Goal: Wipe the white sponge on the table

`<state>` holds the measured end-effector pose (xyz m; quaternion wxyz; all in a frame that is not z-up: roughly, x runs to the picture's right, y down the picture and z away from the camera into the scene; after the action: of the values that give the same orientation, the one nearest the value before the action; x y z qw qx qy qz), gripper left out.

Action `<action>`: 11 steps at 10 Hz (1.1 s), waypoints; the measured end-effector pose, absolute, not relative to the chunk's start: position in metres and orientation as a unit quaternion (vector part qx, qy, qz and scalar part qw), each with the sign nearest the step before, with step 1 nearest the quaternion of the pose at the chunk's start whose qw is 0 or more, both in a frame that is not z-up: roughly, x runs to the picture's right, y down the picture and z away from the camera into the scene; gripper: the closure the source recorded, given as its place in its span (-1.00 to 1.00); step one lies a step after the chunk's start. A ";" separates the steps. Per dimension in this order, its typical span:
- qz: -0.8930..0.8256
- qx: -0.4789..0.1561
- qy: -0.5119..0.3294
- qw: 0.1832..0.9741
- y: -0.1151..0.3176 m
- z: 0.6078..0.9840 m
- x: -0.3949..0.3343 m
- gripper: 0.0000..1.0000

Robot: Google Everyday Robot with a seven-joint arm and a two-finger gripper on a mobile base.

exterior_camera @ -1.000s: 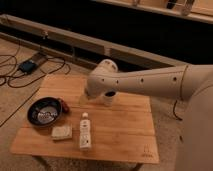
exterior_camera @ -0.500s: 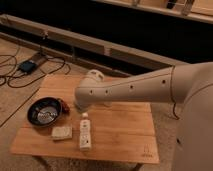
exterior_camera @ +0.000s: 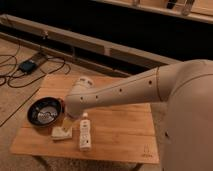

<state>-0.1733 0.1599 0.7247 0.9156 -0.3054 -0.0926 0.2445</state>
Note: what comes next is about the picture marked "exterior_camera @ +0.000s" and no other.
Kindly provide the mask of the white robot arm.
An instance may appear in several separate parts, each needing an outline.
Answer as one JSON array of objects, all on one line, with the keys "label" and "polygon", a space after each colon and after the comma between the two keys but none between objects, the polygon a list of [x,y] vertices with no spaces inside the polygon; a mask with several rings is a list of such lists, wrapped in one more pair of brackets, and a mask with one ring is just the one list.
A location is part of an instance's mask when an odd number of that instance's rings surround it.
[{"label": "white robot arm", "polygon": [[165,102],[162,171],[213,171],[213,60],[164,65],[94,87],[81,77],[65,96],[65,111],[76,120],[87,109]]}]

